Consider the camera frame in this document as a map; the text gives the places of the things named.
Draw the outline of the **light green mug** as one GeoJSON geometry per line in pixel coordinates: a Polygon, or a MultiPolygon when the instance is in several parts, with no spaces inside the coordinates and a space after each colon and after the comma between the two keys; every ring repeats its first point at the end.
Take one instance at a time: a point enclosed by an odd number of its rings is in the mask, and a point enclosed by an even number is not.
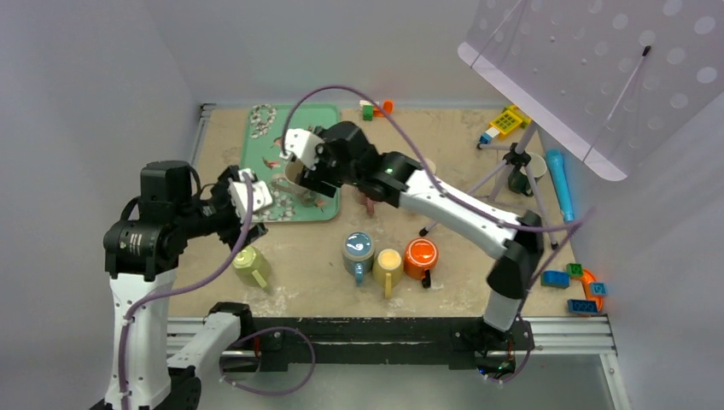
{"type": "Polygon", "coordinates": [[[267,293],[272,291],[270,280],[272,266],[254,246],[249,245],[238,252],[232,260],[231,266],[243,284],[260,288],[267,293]]]}

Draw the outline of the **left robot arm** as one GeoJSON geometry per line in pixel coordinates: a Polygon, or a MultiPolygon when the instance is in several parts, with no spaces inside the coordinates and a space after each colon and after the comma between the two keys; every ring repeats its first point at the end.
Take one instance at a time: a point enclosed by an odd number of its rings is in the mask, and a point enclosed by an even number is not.
{"type": "Polygon", "coordinates": [[[203,198],[197,171],[186,161],[155,161],[140,172],[140,193],[103,239],[114,299],[113,370],[101,409],[195,409],[201,375],[225,348],[254,340],[249,306],[219,302],[176,354],[167,352],[168,305],[179,260],[193,238],[215,235],[231,255],[266,233],[253,215],[272,194],[250,169],[227,167],[203,198]]]}

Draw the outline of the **tan floral mug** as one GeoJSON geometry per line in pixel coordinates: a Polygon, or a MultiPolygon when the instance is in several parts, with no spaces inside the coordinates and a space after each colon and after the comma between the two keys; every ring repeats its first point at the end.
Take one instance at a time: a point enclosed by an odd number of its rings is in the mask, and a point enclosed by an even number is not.
{"type": "Polygon", "coordinates": [[[299,184],[304,165],[297,160],[288,162],[283,173],[283,188],[302,206],[322,209],[327,202],[317,193],[299,184]]]}

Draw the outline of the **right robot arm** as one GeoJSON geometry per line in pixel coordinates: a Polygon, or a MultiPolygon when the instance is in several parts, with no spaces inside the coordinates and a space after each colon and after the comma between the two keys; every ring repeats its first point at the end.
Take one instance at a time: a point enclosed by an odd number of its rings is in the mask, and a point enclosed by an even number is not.
{"type": "Polygon", "coordinates": [[[420,161],[399,151],[381,153],[351,121],[329,128],[288,129],[282,157],[304,166],[295,182],[325,196],[351,185],[375,202],[404,208],[455,231],[494,264],[491,289],[479,325],[481,340],[498,348],[509,341],[529,283],[544,253],[541,217],[500,210],[431,175],[420,161]]]}

